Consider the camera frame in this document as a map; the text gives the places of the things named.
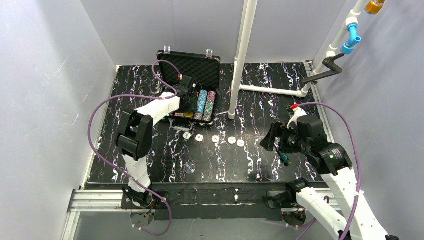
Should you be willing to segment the yellow big blind button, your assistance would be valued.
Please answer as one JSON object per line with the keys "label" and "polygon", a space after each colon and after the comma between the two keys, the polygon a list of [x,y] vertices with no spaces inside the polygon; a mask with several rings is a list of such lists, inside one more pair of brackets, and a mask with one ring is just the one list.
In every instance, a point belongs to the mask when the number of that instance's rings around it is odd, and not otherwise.
{"label": "yellow big blind button", "polygon": [[185,118],[192,119],[193,116],[195,115],[195,113],[194,112],[186,112],[183,115],[184,115]]}

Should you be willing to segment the red playing card deck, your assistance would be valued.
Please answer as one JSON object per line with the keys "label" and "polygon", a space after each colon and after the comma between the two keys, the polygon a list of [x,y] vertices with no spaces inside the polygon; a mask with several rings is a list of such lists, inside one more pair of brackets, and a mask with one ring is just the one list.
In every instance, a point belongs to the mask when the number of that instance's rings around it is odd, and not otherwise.
{"label": "red playing card deck", "polygon": [[176,112],[176,113],[174,114],[174,117],[175,117],[175,118],[179,118],[179,119],[187,119],[187,117],[185,116],[185,114],[184,114],[184,113],[182,113],[182,112]]}

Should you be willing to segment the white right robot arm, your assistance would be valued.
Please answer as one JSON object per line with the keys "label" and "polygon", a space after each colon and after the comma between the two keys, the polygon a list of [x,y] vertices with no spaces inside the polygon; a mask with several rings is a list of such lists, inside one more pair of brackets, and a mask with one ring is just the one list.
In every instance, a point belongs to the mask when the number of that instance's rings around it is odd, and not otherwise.
{"label": "white right robot arm", "polygon": [[304,178],[288,182],[283,192],[267,194],[265,200],[275,207],[295,204],[304,208],[335,240],[393,240],[395,236],[379,223],[362,191],[359,161],[351,161],[342,145],[328,141],[318,116],[307,114],[302,104],[290,109],[290,120],[273,123],[260,145],[281,158],[294,153],[306,156],[330,188],[339,210]]}

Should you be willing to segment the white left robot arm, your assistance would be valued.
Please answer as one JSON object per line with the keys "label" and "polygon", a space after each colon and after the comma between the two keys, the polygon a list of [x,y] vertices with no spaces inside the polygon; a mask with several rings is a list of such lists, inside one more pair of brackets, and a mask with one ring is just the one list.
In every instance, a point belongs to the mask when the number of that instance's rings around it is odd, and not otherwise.
{"label": "white left robot arm", "polygon": [[182,74],[179,80],[178,84],[167,87],[152,102],[133,111],[125,111],[121,116],[115,143],[131,175],[128,186],[142,196],[151,185],[147,155],[153,144],[154,126],[173,112],[191,114],[197,110],[200,84],[193,77]]}

